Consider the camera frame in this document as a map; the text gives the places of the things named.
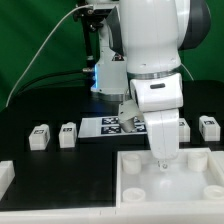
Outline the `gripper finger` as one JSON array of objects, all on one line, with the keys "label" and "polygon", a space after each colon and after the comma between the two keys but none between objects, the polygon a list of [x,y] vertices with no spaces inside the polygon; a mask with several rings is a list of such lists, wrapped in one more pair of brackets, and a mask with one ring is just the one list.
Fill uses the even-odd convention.
[{"label": "gripper finger", "polygon": [[168,169],[168,163],[166,161],[159,161],[158,166],[162,172],[165,172]]}]

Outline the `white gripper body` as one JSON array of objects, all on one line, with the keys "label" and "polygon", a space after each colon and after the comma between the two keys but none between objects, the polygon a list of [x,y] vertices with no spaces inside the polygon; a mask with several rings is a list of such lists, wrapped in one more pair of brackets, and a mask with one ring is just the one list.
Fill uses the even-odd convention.
[{"label": "white gripper body", "polygon": [[158,160],[173,160],[179,150],[179,110],[143,114],[150,149]]}]

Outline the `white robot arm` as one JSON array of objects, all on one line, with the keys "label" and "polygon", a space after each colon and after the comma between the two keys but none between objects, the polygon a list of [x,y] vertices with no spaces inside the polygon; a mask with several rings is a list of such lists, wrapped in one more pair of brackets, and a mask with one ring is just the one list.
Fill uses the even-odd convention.
[{"label": "white robot arm", "polygon": [[207,36],[211,15],[205,0],[88,0],[109,11],[106,26],[112,51],[126,59],[130,99],[119,105],[126,132],[145,123],[160,169],[178,157],[179,109],[183,106],[179,52]]}]

